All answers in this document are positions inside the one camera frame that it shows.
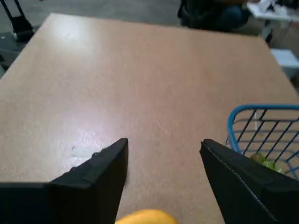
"gray floor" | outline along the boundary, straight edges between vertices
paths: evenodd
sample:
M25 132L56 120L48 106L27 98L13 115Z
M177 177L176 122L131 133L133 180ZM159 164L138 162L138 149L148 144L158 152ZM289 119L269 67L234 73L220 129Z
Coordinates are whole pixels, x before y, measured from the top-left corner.
M28 20L33 25L42 24L50 13L109 18L122 21L145 22L166 26L179 26L177 10L180 0L19 0ZM17 15L13 0L6 0L13 15ZM238 32L257 35L261 22L251 18ZM10 31L10 22L0 7L0 33ZM291 27L285 36L275 29L271 47L291 49L299 57L299 29Z
M12 0L6 2L11 6L10 9L15 9ZM19 2L33 25L41 24L50 13L179 25L176 15L180 0L19 0ZM10 30L10 23L0 7L0 31L5 30Z

